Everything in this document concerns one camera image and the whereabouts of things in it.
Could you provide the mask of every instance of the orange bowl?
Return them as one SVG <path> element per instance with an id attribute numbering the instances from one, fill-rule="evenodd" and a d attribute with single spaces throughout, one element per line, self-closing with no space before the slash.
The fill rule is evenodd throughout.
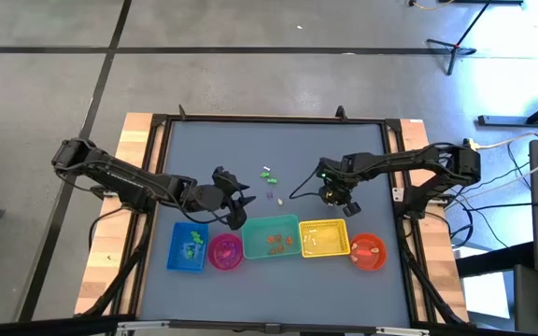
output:
<path id="1" fill-rule="evenodd" d="M 359 233 L 350 242 L 350 260 L 363 271 L 380 269 L 388 258 L 385 244 L 372 233 Z"/>

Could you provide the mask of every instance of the concrete floor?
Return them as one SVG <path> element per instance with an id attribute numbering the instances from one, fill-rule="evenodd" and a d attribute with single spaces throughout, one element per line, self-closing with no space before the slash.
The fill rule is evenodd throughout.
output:
<path id="1" fill-rule="evenodd" d="M 105 47 L 121 4 L 0 0 L 0 45 Z M 424 48 L 429 37 L 455 41 L 479 9 L 423 11 L 403 0 L 134 0 L 120 45 Z M 178 104 L 192 114 L 308 116 L 330 116 L 343 105 L 355 117 L 424 119 L 432 142 L 472 137 L 489 144 L 526 132 L 479 128 L 474 120 L 538 107 L 538 0 L 492 6 L 466 44 L 479 52 L 459 61 L 452 77 L 443 73 L 443 56 L 117 55 L 91 138 L 113 152 L 126 112 L 174 113 Z M 7 209 L 0 219 L 0 322 L 13 318 L 60 187 L 50 159 L 62 139 L 78 134 L 103 58 L 0 54 L 0 206 Z M 513 145 L 519 163 L 528 160 L 527 144 Z M 505 148 L 483 152 L 483 163 L 483 180 L 511 169 Z M 473 205 L 529 199 L 515 183 Z M 74 192 L 35 318 L 73 313 L 99 207 L 95 197 Z M 532 239 L 528 208 L 487 215 L 507 244 Z M 466 221 L 459 209 L 448 218 L 454 228 Z M 472 243 L 501 247 L 479 217 Z"/>

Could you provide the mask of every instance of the red bowl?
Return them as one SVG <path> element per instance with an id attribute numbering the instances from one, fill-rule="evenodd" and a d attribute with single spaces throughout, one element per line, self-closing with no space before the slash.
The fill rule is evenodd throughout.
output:
<path id="1" fill-rule="evenodd" d="M 242 241 L 231 233 L 220 234 L 211 241 L 207 253 L 215 268 L 222 271 L 231 270 L 242 261 Z"/>
<path id="2" fill-rule="evenodd" d="M 380 269 L 388 258 L 385 244 L 372 233 L 359 233 L 350 242 L 350 260 L 364 271 Z"/>

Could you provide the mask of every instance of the yellow basket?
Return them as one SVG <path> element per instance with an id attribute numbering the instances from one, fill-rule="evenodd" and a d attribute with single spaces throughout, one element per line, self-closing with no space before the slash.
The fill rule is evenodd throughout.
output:
<path id="1" fill-rule="evenodd" d="M 329 257 L 350 254 L 346 221 L 322 219 L 302 221 L 298 225 L 303 257 Z"/>

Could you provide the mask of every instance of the wooden frame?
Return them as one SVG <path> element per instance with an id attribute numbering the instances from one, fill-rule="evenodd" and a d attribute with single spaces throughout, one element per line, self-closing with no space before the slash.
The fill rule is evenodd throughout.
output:
<path id="1" fill-rule="evenodd" d="M 153 115 L 150 113 L 128 113 L 124 121 L 120 136 L 120 142 L 116 151 L 116 157 L 123 161 L 141 166 L 145 157 L 145 149 L 149 140 L 149 131 Z M 402 119 L 402 139 L 405 150 L 416 149 L 428 145 L 427 134 L 422 120 Z M 392 152 L 398 151 L 395 141 L 395 132 L 389 131 L 389 145 Z M 150 157 L 149 170 L 154 171 L 159 157 L 160 143 L 163 137 L 163 128 L 159 128 L 152 137 L 153 151 Z M 410 179 L 413 185 L 420 185 L 432 176 L 428 171 L 412 171 Z M 403 184 L 402 174 L 396 174 L 396 184 Z M 103 202 L 101 213 L 108 212 L 119 207 L 116 199 L 106 199 Z M 437 215 L 443 215 L 441 207 L 430 205 L 428 211 Z M 137 219 L 139 227 L 144 223 L 144 216 Z M 92 251 L 87 261 L 86 270 L 82 280 L 78 301 L 75 308 L 76 313 L 82 313 L 89 309 L 96 299 L 105 291 L 111 280 L 120 268 L 122 249 L 128 237 L 128 222 L 130 213 L 120 211 L 115 216 L 101 220 L 94 234 Z M 460 279 L 456 269 L 454 255 L 448 236 L 447 225 L 437 217 L 426 217 L 419 222 L 421 231 L 421 242 L 427 263 L 427 272 L 433 284 L 452 307 L 456 315 L 464 320 L 468 320 L 468 314 L 461 291 Z M 410 223 L 404 223 L 408 231 Z M 137 242 L 139 234 L 134 237 Z M 414 244 L 409 238 L 411 248 Z M 415 301 L 419 321 L 427 321 L 427 309 L 424 295 L 420 289 L 418 280 L 413 276 L 413 288 L 415 291 Z M 132 288 L 134 285 L 134 275 L 131 274 L 123 287 L 120 302 L 120 314 L 128 312 L 128 302 L 130 301 Z M 437 316 L 439 322 L 443 322 L 441 316 Z"/>

